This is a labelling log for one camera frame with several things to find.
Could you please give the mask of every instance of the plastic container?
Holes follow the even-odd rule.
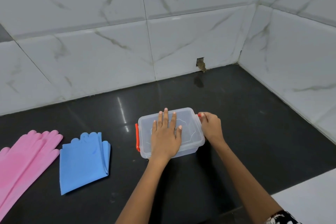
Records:
[[[174,158],[195,153],[198,147],[202,146],[205,142],[198,115],[189,107],[168,111],[169,124],[173,112],[176,112],[175,128],[182,125],[182,144]],[[138,124],[135,125],[137,132],[136,147],[143,158],[149,158],[151,156],[152,126],[153,121],[158,120],[158,115],[159,114],[156,113],[142,116]]]

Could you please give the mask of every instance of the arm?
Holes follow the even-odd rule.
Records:
[[[162,112],[159,112],[157,122],[155,120],[153,122],[152,155],[147,168],[115,224],[148,223],[161,174],[181,145],[182,126],[176,129],[175,136],[175,125],[176,113],[173,113],[168,128],[168,109],[165,108],[163,119]]]
[[[273,214],[282,210],[225,143],[221,120],[216,115],[205,112],[201,113],[201,122],[205,137],[223,161],[252,222],[264,223]]]

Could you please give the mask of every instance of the orange handle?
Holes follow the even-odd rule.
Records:
[[[138,152],[140,152],[140,148],[139,148],[139,126],[138,124],[136,123],[135,124],[135,133],[136,133],[136,149]]]

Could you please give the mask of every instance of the hand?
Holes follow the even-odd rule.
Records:
[[[180,125],[176,129],[175,136],[175,125],[176,125],[176,112],[173,113],[170,125],[168,127],[168,109],[165,108],[162,121],[162,111],[159,112],[159,117],[153,122],[152,129],[152,155],[150,159],[155,159],[155,161],[161,161],[168,163],[168,161],[174,157],[180,149],[182,142],[181,133],[182,126]]]
[[[221,120],[210,112],[199,112],[201,114],[202,131],[212,146],[224,143]]]

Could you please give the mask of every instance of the pink rubber glove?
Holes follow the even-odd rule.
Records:
[[[51,165],[51,163],[60,154],[60,151],[55,148],[60,143],[62,138],[63,136],[60,135],[57,130],[53,130],[50,133],[48,131],[42,133],[42,139],[46,140],[46,143],[40,152],[38,152],[27,170],[19,178],[7,199],[0,207],[0,221],[5,217],[5,215],[20,198],[20,196],[22,196],[29,186],[32,185],[32,183],[48,168],[48,166]]]
[[[44,145],[45,140],[41,140],[41,137],[40,133],[32,130],[21,136],[11,149],[2,149],[2,157],[0,158],[0,207],[17,180]]]

